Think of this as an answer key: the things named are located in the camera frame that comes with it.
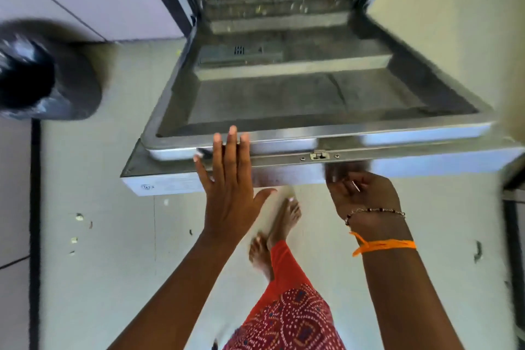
red pants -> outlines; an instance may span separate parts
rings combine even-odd
[[[301,285],[306,284],[312,287],[312,284],[302,268],[292,255],[286,241],[277,242],[270,250],[272,257],[273,276],[275,279],[266,287],[257,304],[252,308],[246,318],[245,323],[251,320],[259,311],[279,299],[279,296],[290,289],[298,289]]]

bare foot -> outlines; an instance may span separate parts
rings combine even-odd
[[[266,237],[263,233],[260,232],[253,238],[248,258],[252,262],[253,267],[262,271],[268,281],[273,281],[272,258],[266,246]]]
[[[268,235],[266,245],[268,249],[281,240],[286,240],[290,230],[295,227],[299,219],[301,218],[301,208],[299,207],[299,201],[295,198],[286,199],[279,211],[279,214],[273,221],[272,231]]]

trash can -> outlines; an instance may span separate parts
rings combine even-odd
[[[24,32],[0,32],[0,116],[86,119],[102,91],[87,58],[72,47]]]

hand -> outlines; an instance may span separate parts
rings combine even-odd
[[[240,136],[237,156],[237,128],[228,133],[225,153],[219,133],[213,136],[213,180],[199,156],[193,158],[200,183],[206,192],[206,215],[201,234],[207,240],[232,247],[248,232],[266,199],[276,191],[266,188],[253,197],[252,163],[248,134]]]
[[[357,209],[384,208],[401,212],[397,191],[386,177],[369,172],[350,172],[344,180],[326,182],[326,185],[337,214],[343,220]],[[349,225],[353,231],[365,234],[366,240],[411,238],[404,218],[397,214],[357,213],[352,215]]]

metal latch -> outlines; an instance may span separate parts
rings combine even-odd
[[[330,154],[328,154],[326,151],[323,151],[323,150],[314,151],[310,154],[310,159],[312,161],[319,161],[321,159],[330,159]]]

